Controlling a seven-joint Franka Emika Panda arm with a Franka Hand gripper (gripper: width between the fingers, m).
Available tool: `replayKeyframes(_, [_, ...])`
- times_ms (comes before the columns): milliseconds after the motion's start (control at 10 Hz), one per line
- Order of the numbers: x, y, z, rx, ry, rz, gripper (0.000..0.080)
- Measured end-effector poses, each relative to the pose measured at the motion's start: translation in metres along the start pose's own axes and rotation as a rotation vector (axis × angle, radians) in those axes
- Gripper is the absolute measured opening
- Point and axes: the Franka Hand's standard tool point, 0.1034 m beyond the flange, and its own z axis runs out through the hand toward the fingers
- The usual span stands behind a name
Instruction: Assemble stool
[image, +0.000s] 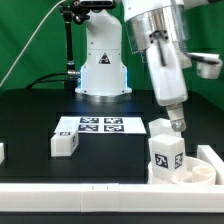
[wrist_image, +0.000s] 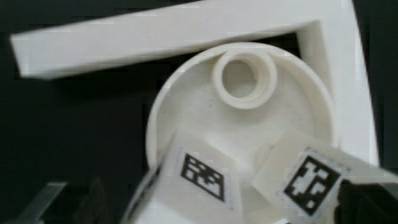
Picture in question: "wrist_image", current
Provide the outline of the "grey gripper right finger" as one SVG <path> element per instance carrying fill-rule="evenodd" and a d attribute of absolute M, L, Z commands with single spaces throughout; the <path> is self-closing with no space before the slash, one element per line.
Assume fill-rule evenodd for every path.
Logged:
<path fill-rule="evenodd" d="M 334 224 L 398 224 L 398 183 L 341 183 Z"/>

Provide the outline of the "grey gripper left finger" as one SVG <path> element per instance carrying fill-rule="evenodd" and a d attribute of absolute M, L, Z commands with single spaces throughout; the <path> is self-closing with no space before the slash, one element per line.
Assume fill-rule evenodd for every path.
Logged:
<path fill-rule="evenodd" d="M 59 194 L 68 186 L 66 182 L 48 182 L 25 209 L 11 222 L 11 224 L 45 224 L 43 215 L 50 205 L 59 197 Z"/>

